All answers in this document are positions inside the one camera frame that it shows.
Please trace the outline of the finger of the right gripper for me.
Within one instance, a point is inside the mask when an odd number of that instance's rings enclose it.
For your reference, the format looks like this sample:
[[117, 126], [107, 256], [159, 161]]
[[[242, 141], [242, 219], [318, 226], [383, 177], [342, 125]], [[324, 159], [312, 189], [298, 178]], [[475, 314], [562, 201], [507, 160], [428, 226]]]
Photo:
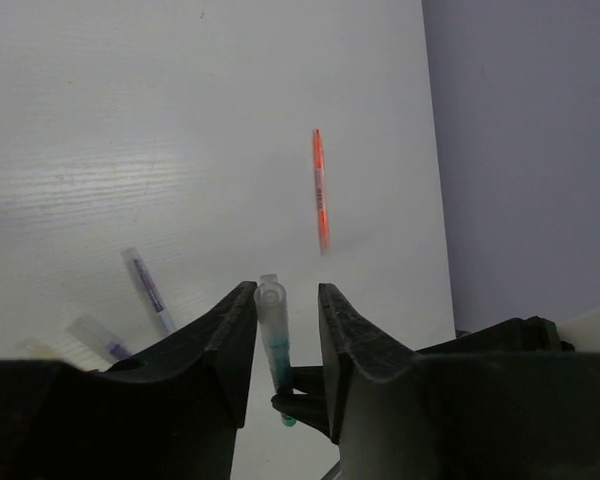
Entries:
[[324, 395], [325, 381], [322, 366], [295, 366], [292, 371], [294, 390], [307, 395]]
[[276, 394], [272, 407], [331, 439], [331, 431], [324, 396], [314, 394]]

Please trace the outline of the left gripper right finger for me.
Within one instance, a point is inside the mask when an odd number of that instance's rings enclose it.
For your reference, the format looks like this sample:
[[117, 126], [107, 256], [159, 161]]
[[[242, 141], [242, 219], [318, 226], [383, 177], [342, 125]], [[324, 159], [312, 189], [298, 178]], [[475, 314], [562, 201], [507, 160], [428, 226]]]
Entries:
[[346, 479], [600, 479], [600, 353], [419, 353], [318, 288]]

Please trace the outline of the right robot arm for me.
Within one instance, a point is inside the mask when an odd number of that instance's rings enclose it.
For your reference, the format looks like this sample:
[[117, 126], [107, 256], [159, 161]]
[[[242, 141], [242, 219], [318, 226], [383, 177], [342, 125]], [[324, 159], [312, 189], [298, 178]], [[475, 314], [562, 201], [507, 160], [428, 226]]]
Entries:
[[[350, 376], [355, 363], [372, 374], [388, 376], [417, 352], [410, 350], [364, 317], [354, 313], [338, 325], [320, 324], [320, 342], [327, 349], [318, 366], [292, 369], [292, 391], [277, 392], [272, 406], [340, 443]], [[600, 351], [600, 309], [565, 324], [545, 318], [512, 318], [454, 340], [420, 349], [427, 354], [487, 352]]]

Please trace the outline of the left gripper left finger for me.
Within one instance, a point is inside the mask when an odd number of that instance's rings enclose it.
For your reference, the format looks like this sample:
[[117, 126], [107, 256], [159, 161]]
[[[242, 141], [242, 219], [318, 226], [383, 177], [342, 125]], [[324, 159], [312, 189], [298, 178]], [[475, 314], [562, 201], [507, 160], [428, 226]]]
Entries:
[[0, 360], [0, 479], [227, 479], [256, 341], [256, 286], [104, 372]]

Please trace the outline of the orange highlighter pen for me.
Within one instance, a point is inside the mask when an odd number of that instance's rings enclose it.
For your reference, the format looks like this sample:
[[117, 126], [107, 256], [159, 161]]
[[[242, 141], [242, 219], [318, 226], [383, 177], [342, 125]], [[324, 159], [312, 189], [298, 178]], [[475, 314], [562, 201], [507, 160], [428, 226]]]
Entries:
[[316, 209], [320, 252], [330, 249], [329, 217], [325, 199], [325, 161], [322, 137], [319, 129], [313, 131], [313, 165], [316, 192]]

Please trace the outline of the purple pen white label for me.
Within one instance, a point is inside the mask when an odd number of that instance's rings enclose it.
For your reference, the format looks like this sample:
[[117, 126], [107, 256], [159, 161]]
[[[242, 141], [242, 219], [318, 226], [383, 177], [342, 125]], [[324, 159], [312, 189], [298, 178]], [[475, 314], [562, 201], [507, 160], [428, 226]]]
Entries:
[[162, 337], [173, 334], [177, 328], [139, 251], [128, 248], [121, 256], [140, 298], [152, 315], [157, 332]]

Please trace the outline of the green gel pen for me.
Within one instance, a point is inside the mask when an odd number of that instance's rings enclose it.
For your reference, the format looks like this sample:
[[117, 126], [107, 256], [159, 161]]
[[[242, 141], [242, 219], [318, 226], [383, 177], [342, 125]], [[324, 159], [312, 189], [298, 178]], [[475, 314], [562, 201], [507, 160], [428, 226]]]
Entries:
[[260, 277], [254, 302], [275, 393], [292, 394], [287, 292], [276, 274]]

